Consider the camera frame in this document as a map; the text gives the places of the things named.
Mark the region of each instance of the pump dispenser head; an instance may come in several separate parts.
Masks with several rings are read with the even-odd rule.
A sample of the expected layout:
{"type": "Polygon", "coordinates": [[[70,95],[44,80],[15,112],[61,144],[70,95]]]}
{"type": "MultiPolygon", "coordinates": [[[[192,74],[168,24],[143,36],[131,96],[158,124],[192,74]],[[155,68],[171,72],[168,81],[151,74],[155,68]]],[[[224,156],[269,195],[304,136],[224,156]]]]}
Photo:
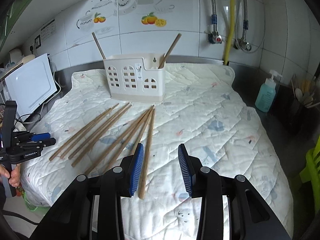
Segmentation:
{"type": "Polygon", "coordinates": [[[267,78],[265,84],[268,87],[276,88],[276,83],[274,82],[273,78],[276,76],[282,77],[282,75],[280,75],[277,71],[272,70],[272,69],[270,70],[269,73],[271,74],[271,78],[267,78]]]}

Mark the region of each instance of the human hand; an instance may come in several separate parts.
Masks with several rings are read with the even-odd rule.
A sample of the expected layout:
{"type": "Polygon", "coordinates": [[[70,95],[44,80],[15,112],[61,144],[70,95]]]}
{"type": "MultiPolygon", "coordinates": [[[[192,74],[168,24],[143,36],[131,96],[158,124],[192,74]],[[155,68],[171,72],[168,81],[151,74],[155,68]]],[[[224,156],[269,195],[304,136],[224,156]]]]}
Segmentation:
{"type": "Polygon", "coordinates": [[[9,172],[2,165],[0,165],[0,175],[5,176],[7,179],[9,179],[11,176],[9,183],[13,187],[17,187],[20,184],[20,165],[21,164],[17,164],[15,169],[11,171],[11,174],[9,174],[9,172]]]}

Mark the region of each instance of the paper label on wall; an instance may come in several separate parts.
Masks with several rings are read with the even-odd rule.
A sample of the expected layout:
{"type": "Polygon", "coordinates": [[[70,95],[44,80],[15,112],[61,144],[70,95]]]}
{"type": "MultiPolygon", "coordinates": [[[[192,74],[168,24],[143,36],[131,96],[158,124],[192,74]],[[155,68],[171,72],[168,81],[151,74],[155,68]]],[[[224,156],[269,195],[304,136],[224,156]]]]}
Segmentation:
{"type": "Polygon", "coordinates": [[[134,64],[135,68],[136,68],[136,78],[137,80],[143,80],[143,77],[142,77],[142,65],[140,63],[135,63],[134,64]]]}
{"type": "Polygon", "coordinates": [[[46,26],[41,28],[41,40],[44,41],[45,39],[49,38],[50,36],[56,33],[56,23],[54,19],[49,22],[46,26]]]}

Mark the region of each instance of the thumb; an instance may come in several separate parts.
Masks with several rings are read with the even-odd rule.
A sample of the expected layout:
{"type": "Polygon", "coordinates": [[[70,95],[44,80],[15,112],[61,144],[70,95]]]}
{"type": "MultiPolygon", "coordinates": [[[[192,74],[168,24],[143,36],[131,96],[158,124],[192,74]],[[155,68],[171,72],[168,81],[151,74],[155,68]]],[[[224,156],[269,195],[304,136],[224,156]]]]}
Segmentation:
{"type": "Polygon", "coordinates": [[[10,173],[2,165],[0,165],[0,175],[5,176],[7,179],[10,178],[10,173]]]}

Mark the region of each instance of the beige basket base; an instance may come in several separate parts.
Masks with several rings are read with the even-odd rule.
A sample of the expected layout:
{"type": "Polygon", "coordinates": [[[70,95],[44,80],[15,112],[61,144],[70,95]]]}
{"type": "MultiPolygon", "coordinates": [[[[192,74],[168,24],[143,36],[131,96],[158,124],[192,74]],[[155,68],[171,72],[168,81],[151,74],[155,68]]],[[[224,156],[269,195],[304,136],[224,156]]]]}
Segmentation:
{"type": "Polygon", "coordinates": [[[157,96],[135,96],[135,95],[124,95],[124,94],[116,94],[112,93],[111,98],[125,100],[125,101],[133,101],[133,102],[162,102],[165,98],[165,94],[157,97],[157,96]]]}

